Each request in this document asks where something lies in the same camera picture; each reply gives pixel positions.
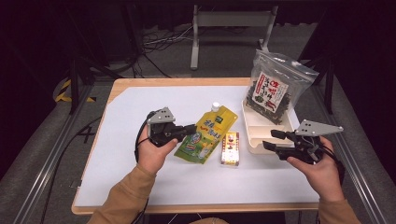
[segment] paper tray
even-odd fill
[[[293,132],[300,126],[300,122],[291,105],[283,114],[282,123],[279,125],[275,125],[271,120],[246,106],[245,101],[242,102],[242,110],[245,118],[249,152],[253,154],[275,154],[275,152],[265,149],[262,141],[274,143],[279,147],[294,147],[294,144],[289,139],[282,140],[271,136],[271,130],[273,129],[282,132]]]

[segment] person's left hand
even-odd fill
[[[147,138],[148,126],[146,125],[139,137],[139,142],[142,140],[144,141],[140,143],[138,147],[138,163],[152,174],[157,174],[157,172],[163,167],[166,156],[176,147],[177,139],[172,139],[162,147],[156,147]]]

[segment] beige sleeve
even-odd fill
[[[321,224],[360,223],[347,200],[338,202],[319,200],[318,212]]]
[[[111,188],[105,203],[88,223],[131,223],[146,204],[155,176],[137,166]]]

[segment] package label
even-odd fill
[[[288,87],[289,85],[261,72],[252,95],[252,100],[256,104],[275,113]]]

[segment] person's right hand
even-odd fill
[[[320,137],[320,142],[333,151],[332,142],[324,137]],[[344,200],[344,193],[341,188],[335,161],[323,153],[323,158],[316,164],[307,164],[293,157],[288,157],[287,161],[303,172],[312,189],[316,191],[320,199],[327,202]]]

